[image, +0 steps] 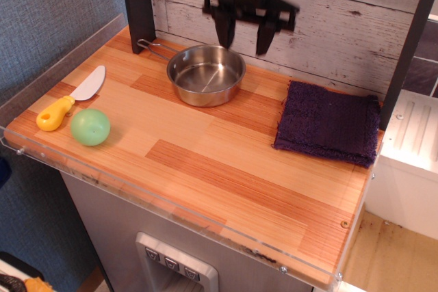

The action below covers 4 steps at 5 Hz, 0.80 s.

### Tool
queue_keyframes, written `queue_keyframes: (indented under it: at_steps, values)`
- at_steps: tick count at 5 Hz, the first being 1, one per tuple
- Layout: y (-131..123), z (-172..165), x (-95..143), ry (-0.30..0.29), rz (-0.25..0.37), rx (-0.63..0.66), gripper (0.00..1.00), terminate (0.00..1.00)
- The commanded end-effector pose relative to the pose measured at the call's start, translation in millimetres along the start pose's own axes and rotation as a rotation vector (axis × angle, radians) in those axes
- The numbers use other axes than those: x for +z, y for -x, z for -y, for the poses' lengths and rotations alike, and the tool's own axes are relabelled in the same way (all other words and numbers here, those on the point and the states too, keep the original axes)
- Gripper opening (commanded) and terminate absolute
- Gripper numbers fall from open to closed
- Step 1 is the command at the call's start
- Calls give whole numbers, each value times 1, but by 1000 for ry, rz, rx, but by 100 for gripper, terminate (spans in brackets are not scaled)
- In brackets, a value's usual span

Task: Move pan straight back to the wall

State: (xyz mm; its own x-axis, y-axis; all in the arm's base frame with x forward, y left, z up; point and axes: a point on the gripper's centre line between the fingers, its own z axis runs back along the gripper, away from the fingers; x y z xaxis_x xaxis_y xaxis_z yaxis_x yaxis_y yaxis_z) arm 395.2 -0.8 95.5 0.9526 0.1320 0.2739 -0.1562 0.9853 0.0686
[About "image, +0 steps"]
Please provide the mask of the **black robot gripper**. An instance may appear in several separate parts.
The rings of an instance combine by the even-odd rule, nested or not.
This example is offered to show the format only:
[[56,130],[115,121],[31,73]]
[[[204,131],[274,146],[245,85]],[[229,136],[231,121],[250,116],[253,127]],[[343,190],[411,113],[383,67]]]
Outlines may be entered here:
[[215,21],[219,44],[229,49],[236,21],[258,24],[256,55],[265,55],[278,31],[293,31],[300,8],[284,0],[204,0],[203,13]]

